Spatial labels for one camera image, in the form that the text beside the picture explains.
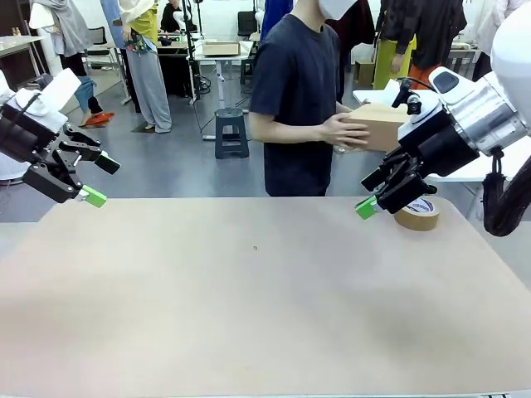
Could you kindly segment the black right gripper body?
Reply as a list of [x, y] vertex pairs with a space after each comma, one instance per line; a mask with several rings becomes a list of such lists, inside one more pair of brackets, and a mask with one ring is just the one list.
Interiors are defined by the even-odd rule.
[[416, 160], [422, 177], [447, 177], [480, 156], [455, 130], [450, 115], [434, 115], [415, 123], [410, 119], [399, 128], [398, 142]]

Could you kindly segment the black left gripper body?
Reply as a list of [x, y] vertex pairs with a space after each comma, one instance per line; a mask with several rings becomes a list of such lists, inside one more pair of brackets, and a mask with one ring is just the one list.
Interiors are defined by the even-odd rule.
[[1, 152], [20, 163], [36, 163], [62, 131], [62, 115], [34, 116], [16, 105], [1, 108]]

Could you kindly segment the person's right hand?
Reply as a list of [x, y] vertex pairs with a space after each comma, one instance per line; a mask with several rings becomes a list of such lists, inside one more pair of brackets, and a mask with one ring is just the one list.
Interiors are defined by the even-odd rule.
[[360, 148], [368, 144], [368, 127], [348, 119], [348, 114], [331, 116], [323, 123], [320, 139], [336, 147]]

